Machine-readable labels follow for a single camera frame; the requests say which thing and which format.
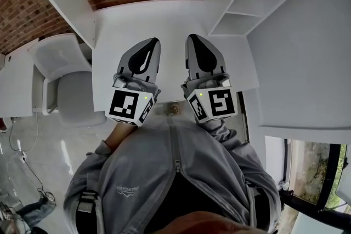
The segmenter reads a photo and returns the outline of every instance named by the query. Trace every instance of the zipper pull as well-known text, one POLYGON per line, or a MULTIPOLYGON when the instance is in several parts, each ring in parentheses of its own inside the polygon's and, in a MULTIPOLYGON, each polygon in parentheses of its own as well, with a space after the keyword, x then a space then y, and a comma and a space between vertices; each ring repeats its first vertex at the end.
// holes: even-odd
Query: zipper pull
POLYGON ((179 160, 175 160, 175 170, 177 171, 177 173, 180 172, 180 161, 179 160))

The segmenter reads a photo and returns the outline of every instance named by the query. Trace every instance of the hand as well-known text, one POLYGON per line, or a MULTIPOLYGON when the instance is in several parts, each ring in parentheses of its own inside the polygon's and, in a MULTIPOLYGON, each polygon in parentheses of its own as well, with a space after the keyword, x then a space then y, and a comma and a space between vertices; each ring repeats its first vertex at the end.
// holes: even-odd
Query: hand
POLYGON ((137 126, 132 126, 128 124, 118 123, 109 137, 105 140, 105 143, 112 151, 115 151, 122 141, 134 133, 138 129, 137 126))

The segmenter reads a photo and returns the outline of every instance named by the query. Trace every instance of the embroidered logo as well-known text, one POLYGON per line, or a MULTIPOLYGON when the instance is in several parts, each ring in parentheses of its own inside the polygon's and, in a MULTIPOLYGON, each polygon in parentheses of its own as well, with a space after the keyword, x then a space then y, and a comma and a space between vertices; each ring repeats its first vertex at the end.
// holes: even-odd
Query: embroidered logo
POLYGON ((133 196, 139 190, 139 186, 133 187, 133 188, 118 186, 118 187, 116 187, 116 189, 117 189, 117 192, 119 194, 123 194, 124 196, 126 196, 128 198, 130 196, 133 196))

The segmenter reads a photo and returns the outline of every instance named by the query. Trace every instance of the cable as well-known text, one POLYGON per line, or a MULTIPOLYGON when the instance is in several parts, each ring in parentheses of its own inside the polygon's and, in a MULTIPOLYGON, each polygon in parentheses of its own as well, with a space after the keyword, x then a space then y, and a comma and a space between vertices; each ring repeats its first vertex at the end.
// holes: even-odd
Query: cable
POLYGON ((10 143, 10 147, 11 147, 11 149, 13 150, 13 151, 20 151, 19 149, 14 149, 13 147, 12 147, 12 144, 11 144, 11 135, 12 135, 12 130, 13 130, 13 127, 15 126, 15 123, 13 123, 12 124, 12 126, 11 126, 11 131, 10 131, 10 135, 9 135, 9 143, 10 143))
POLYGON ((44 190, 43 183, 40 181, 40 179, 37 177, 37 175, 33 172, 31 167, 29 167, 27 161, 25 161, 24 159, 23 159, 23 161, 26 163, 26 165, 29 168, 29 170, 33 173, 33 175, 37 178, 37 180, 40 182, 40 184, 42 186, 41 188, 38 187, 37 191, 42 195, 43 198, 46 198, 46 199, 52 201, 54 204, 56 204, 55 196, 51 192, 48 192, 48 191, 44 190))
POLYGON ((35 188, 38 189, 39 187, 31 180, 31 178, 26 175, 26 173, 22 170, 22 168, 20 168, 20 169, 21 169, 22 173, 26 176, 26 178, 28 178, 30 180, 30 182, 35 186, 35 188))
POLYGON ((42 190, 44 190, 44 186, 43 186, 42 182, 41 182, 40 179, 37 177, 37 175, 33 172, 33 170, 31 169, 31 167, 29 167, 27 161, 25 161, 24 159, 23 159, 23 161, 26 163, 26 165, 27 165, 27 167, 29 168, 29 170, 31 170, 31 172, 33 173, 33 175, 34 175, 34 176, 38 179, 38 181, 40 182, 40 184, 41 184, 41 186, 42 186, 42 190))
POLYGON ((24 220, 23 220, 23 219, 20 219, 20 221, 22 221, 22 223, 23 223, 24 232, 27 233, 28 229, 27 229, 27 227, 26 227, 26 224, 24 223, 24 220))
POLYGON ((11 158, 10 158, 10 161, 8 161, 7 164, 6 164, 6 179, 5 179, 4 185, 6 185, 7 180, 8 180, 8 178, 9 178, 9 163, 11 163, 13 157, 15 157, 15 156, 18 155, 18 154, 20 154, 20 152, 17 152, 17 153, 15 153, 15 154, 13 154, 13 155, 11 156, 11 158))
POLYGON ((37 143, 38 140, 38 136, 39 136, 39 123, 38 123, 38 112, 36 112, 36 120, 37 120, 37 136, 35 138, 34 144, 32 145, 31 149, 29 149, 28 151, 26 151, 26 153, 29 153, 32 151, 33 147, 35 146, 35 144, 37 143))

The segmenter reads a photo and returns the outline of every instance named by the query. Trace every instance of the strap buckle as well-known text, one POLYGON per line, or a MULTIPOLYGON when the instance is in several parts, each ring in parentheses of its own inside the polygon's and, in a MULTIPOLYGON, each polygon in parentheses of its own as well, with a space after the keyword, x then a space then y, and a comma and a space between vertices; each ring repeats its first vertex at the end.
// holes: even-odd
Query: strap buckle
POLYGON ((95 208, 96 199, 96 192, 82 192, 77 211, 83 213, 92 213, 95 208))

